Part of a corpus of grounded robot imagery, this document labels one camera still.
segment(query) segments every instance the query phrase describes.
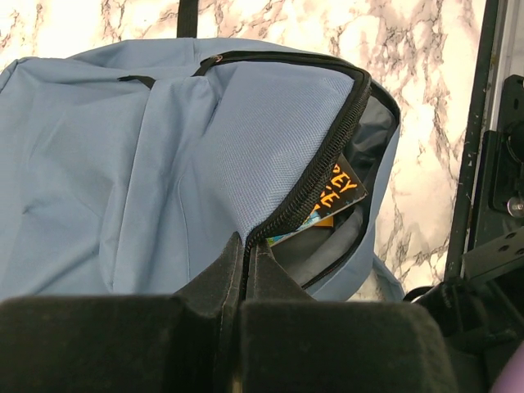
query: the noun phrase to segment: backpack strap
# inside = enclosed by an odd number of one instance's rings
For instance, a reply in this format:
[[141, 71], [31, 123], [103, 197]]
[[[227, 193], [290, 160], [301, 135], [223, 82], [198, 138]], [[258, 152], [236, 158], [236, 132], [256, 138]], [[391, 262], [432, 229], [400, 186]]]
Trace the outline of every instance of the backpack strap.
[[180, 0], [178, 4], [177, 37], [197, 37], [198, 0]]

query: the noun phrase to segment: zipper pull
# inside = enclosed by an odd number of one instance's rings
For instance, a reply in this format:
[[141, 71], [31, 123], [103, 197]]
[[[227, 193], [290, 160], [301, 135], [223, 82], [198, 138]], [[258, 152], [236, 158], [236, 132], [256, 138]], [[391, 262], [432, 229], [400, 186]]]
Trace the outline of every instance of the zipper pull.
[[202, 63], [200, 63], [200, 68], [196, 70], [195, 74], [193, 76], [204, 76], [206, 72], [215, 64], [222, 61], [224, 57], [222, 55], [214, 55], [211, 57], [208, 57], [205, 59]]

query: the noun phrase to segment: purple object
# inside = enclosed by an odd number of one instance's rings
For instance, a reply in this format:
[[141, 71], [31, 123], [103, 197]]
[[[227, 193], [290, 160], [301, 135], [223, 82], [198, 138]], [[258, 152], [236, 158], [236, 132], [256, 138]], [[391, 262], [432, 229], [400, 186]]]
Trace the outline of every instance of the purple object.
[[491, 393], [522, 392], [524, 392], [524, 344], [518, 347], [491, 388]]

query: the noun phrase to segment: black zipper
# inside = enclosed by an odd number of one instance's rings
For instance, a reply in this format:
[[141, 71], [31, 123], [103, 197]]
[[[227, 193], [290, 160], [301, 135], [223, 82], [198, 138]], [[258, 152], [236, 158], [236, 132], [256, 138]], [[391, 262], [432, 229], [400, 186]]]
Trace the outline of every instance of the black zipper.
[[[398, 126], [398, 124], [400, 124], [400, 108], [397, 106], [395, 100], [391, 98], [389, 94], [385, 93], [380, 88], [377, 88], [377, 86], [374, 83], [372, 83], [371, 95], [372, 97], [375, 97], [389, 111], [391, 111], [391, 114], [395, 117], [397, 121], [397, 126]], [[389, 145], [389, 142], [391, 138], [393, 137], [393, 134], [394, 132], [388, 136], [387, 144], [384, 147], [384, 151], [381, 153], [380, 156], [383, 156], [384, 152], [386, 151], [386, 147]], [[373, 189], [375, 188], [375, 179], [377, 178], [378, 168], [380, 167], [381, 163], [382, 163], [382, 159], [376, 161], [375, 164], [369, 170], [367, 178], [361, 179], [363, 180], [364, 186], [366, 190], [368, 191], [368, 197], [360, 202], [362, 209], [364, 211], [364, 221], [362, 222], [362, 226], [361, 226], [359, 235], [353, 242], [353, 245], [340, 258], [335, 260], [332, 264], [326, 267], [322, 272], [320, 272], [314, 278], [310, 279], [307, 283], [302, 285], [302, 289], [305, 290], [311, 287], [316, 282], [320, 281], [324, 277], [328, 276], [329, 274], [337, 270], [343, 263], [345, 263], [353, 255], [353, 253], [359, 247], [360, 243], [362, 242], [364, 238], [364, 235], [366, 234], [368, 230], [369, 211], [371, 210], [371, 201], [372, 201], [371, 196], [373, 195]]]
[[205, 59], [193, 76], [203, 76], [212, 67], [237, 61], [267, 61], [296, 66], [316, 66], [341, 72], [354, 80], [349, 96], [299, 181], [281, 205], [247, 237], [242, 271], [242, 298], [245, 298], [251, 248], [268, 237], [292, 232], [302, 225], [311, 214], [320, 193], [328, 182], [338, 156], [359, 124], [371, 93], [371, 76], [367, 71], [332, 56], [293, 52], [241, 51], [226, 52]]

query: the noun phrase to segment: black fabric edge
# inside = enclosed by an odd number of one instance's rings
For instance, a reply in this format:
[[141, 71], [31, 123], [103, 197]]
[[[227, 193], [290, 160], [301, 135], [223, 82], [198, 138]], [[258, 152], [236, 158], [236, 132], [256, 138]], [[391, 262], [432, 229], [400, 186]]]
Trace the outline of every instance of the black fabric edge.
[[196, 38], [198, 31], [198, 0], [180, 0], [178, 4], [177, 37]]
[[498, 15], [498, 0], [487, 0], [482, 22], [481, 38], [477, 52], [477, 65], [473, 80], [472, 99], [469, 106], [468, 125], [463, 144], [462, 161], [458, 177], [448, 256], [444, 280], [458, 277], [462, 270], [461, 255], [466, 247], [469, 216], [472, 210], [473, 185], [477, 171], [477, 158], [481, 144], [486, 90], [491, 68], [491, 57], [495, 40]]

